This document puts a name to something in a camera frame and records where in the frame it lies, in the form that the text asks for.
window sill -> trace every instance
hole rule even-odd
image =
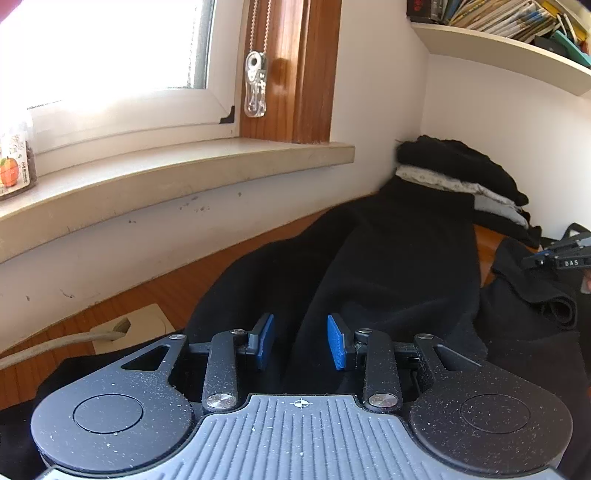
[[[0,202],[0,263],[143,207],[242,181],[352,163],[352,145],[230,138],[96,160],[39,178]]]

gray cable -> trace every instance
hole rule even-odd
[[[26,350],[22,350],[12,355],[8,355],[0,359],[0,370],[11,367],[17,363],[23,362],[41,353],[55,350],[62,346],[75,345],[77,343],[93,342],[97,340],[117,340],[124,337],[122,332],[85,332],[75,333],[73,335],[66,335],[65,337],[55,338],[39,345],[32,346]]]

window pane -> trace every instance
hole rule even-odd
[[[0,24],[0,106],[205,88],[212,11],[213,0],[24,0]]]

wall shelf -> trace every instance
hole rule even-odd
[[[591,90],[591,69],[526,43],[465,28],[413,23],[430,53],[521,73],[580,96]]]

bolt head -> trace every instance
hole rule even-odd
[[[236,405],[237,400],[234,395],[230,395],[229,393],[214,393],[208,396],[206,402],[210,408],[226,410]]]
[[[369,398],[368,402],[372,407],[391,408],[398,403],[398,397],[391,393],[376,393]]]

